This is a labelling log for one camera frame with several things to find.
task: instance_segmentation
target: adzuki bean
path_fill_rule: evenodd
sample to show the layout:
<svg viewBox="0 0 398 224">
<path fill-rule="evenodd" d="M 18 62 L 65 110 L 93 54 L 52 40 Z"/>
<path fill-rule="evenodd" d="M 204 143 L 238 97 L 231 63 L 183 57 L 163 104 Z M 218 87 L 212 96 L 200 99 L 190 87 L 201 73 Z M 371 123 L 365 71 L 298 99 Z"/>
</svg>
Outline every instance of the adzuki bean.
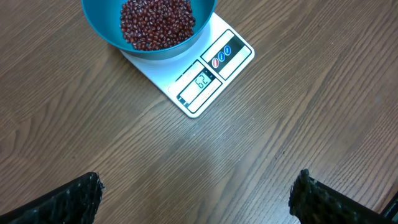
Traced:
<svg viewBox="0 0 398 224">
<path fill-rule="evenodd" d="M 120 13 L 123 38 L 136 50 L 166 49 L 193 35 L 189 0 L 128 0 Z"/>
</svg>

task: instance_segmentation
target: white digital scale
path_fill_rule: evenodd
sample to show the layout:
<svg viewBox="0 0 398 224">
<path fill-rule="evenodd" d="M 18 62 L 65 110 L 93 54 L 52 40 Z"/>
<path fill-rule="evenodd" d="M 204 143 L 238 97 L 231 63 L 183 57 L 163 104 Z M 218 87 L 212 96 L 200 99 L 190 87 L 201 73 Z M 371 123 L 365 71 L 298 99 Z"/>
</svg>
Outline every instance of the white digital scale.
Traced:
<svg viewBox="0 0 398 224">
<path fill-rule="evenodd" d="M 165 60 L 123 55 L 185 114 L 197 118 L 254 58 L 254 49 L 213 13 L 199 39 Z"/>
</svg>

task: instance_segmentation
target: bowl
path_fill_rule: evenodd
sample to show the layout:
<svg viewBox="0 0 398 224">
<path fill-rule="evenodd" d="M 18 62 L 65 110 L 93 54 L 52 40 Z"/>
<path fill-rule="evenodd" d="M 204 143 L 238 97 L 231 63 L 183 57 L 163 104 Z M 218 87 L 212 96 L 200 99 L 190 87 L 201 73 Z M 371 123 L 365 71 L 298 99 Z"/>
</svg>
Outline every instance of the bowl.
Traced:
<svg viewBox="0 0 398 224">
<path fill-rule="evenodd" d="M 81 5 L 88 22 L 100 37 L 127 54 L 149 60 L 172 58 L 189 49 L 199 39 L 216 7 L 216 0 L 191 0 L 192 14 L 196 19 L 193 35 L 167 49 L 141 51 L 123 39 L 119 26 L 122 4 L 126 2 L 127 0 L 81 0 Z"/>
</svg>

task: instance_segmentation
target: wood grain surface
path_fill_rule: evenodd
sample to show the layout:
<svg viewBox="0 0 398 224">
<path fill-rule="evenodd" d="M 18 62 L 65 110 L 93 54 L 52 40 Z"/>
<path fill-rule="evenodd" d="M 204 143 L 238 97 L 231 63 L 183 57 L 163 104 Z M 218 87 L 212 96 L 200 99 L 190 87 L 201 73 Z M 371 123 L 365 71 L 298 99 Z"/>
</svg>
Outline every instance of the wood grain surface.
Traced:
<svg viewBox="0 0 398 224">
<path fill-rule="evenodd" d="M 219 0 L 256 58 L 187 118 L 79 0 L 0 2 L 0 213 L 88 171 L 96 223 L 298 223 L 299 171 L 380 212 L 398 191 L 398 1 Z"/>
</svg>

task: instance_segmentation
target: bowl rim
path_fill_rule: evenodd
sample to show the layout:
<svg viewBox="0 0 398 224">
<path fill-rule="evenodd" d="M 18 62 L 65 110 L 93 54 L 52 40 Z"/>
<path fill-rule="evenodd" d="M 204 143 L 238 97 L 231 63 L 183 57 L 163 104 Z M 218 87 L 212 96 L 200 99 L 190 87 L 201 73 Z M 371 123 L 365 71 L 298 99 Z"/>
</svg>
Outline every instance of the bowl rim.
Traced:
<svg viewBox="0 0 398 224">
<path fill-rule="evenodd" d="M 188 42 L 189 40 L 193 39 L 196 35 L 198 35 L 198 34 L 203 30 L 203 28 L 205 28 L 205 26 L 207 25 L 207 23 L 209 22 L 211 16 L 212 16 L 213 13 L 214 13 L 214 11 L 215 11 L 215 9 L 216 9 L 216 4 L 217 4 L 217 0 L 214 0 L 213 7 L 212 7 L 211 12 L 210 12 L 210 16 L 207 18 L 207 20 L 205 21 L 205 23 L 199 28 L 198 32 L 194 33 L 194 34 L 193 34 L 190 38 L 188 38 L 187 40 L 184 40 L 183 42 L 181 42 L 181 43 L 179 43 L 179 44 L 177 44 L 177 45 L 174 45 L 173 47 L 169 47 L 169 48 L 167 48 L 167 49 L 143 51 L 143 50 L 136 50 L 136 49 L 134 49 L 133 47 L 131 47 L 131 49 L 128 49 L 128 48 L 119 46 L 118 44 L 115 44 L 113 41 L 110 41 L 109 39 L 107 39 L 106 37 L 104 37 L 100 32 L 98 32 L 98 30 L 95 28 L 95 26 L 94 26 L 93 23 L 91 22 L 90 18 L 87 16 L 86 7 L 85 7 L 85 4 L 84 4 L 85 1 L 87 1 L 87 0 L 81 0 L 81 7 L 83 8 L 83 12 L 84 12 L 84 14 L 85 14 L 86 20 L 87 20 L 88 23 L 90 24 L 91 28 L 93 28 L 94 31 L 95 31 L 100 37 L 102 37 L 102 38 L 103 38 L 104 40 L 106 40 L 108 43 L 112 44 L 113 46 L 115 46 L 115 47 L 117 47 L 117 48 L 119 48 L 119 49 L 121 49 L 121 50 L 124 50 L 124 51 L 127 51 L 127 52 L 139 53 L 139 54 L 153 54 L 153 53 L 166 52 L 166 51 L 168 51 L 168 50 L 175 49 L 175 48 L 177 48 L 177 47 L 179 47 L 179 46 L 185 44 L 185 43 Z"/>
</svg>

